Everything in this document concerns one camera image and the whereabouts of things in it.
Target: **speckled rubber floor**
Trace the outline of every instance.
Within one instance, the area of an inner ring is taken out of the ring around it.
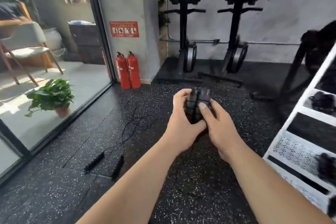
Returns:
[[[123,152],[116,146],[85,175],[92,156],[120,142],[125,124],[147,116],[125,143],[123,175],[162,136],[173,95],[190,85],[113,86],[69,128],[0,188],[0,223],[75,223],[112,185],[107,177]],[[246,143],[262,156],[280,129],[270,104],[251,100],[245,87],[209,83]],[[130,123],[124,139],[134,129]],[[229,165],[204,135],[170,168],[151,223],[257,223]]]

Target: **fire extinguisher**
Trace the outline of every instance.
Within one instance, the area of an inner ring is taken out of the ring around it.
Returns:
[[[129,52],[127,57],[129,77],[131,79],[131,85],[133,89],[141,86],[138,59],[132,52]]]
[[[127,60],[123,54],[118,52],[115,62],[117,64],[121,88],[124,90],[127,90],[131,87],[131,82],[128,76]]]

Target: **chair leg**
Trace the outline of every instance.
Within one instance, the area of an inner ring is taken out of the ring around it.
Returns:
[[[35,86],[39,86],[37,84],[37,82],[34,80],[34,78],[30,75],[30,73],[28,72],[28,70],[25,69],[24,66],[20,64],[19,60],[14,56],[13,52],[11,52],[11,51],[8,51],[8,52],[12,56],[12,58],[16,61],[16,63],[19,65],[19,67],[28,75],[29,79],[31,79],[31,81],[33,82],[33,84]]]
[[[47,73],[47,72],[48,72],[48,69],[47,69],[47,65],[46,65],[45,62],[44,62],[43,53],[40,54],[40,57],[41,57],[41,60],[42,60],[42,62],[43,62],[43,65],[44,65],[44,71]]]
[[[18,81],[18,79],[17,79],[17,77],[16,77],[16,75],[15,75],[15,72],[14,72],[14,70],[12,69],[12,66],[11,66],[11,64],[10,64],[9,61],[8,61],[8,58],[6,57],[6,55],[5,55],[4,52],[3,52],[2,45],[0,45],[0,56],[2,57],[3,62],[5,62],[6,66],[7,66],[7,68],[8,68],[8,71],[9,71],[9,73],[11,74],[11,76],[13,77],[15,83],[16,83],[17,85],[20,85],[20,83],[19,83],[19,81]]]
[[[57,60],[55,59],[55,57],[54,57],[53,53],[51,52],[51,50],[48,50],[47,52],[48,52],[50,58],[55,62],[56,66],[57,66],[57,68],[58,68],[58,70],[59,70],[59,72],[60,72],[61,74],[63,74],[63,71],[62,71],[60,65],[57,63]]]

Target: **instruction sign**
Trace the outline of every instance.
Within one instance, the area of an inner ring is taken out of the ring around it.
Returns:
[[[137,21],[110,21],[113,37],[139,37]]]

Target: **chair seat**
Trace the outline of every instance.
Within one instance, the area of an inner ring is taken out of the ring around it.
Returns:
[[[49,48],[46,48],[46,47],[28,47],[28,48],[14,50],[12,51],[12,53],[17,59],[25,59],[25,58],[29,58],[29,57],[44,53],[48,50]],[[7,57],[12,58],[9,52],[5,54]]]

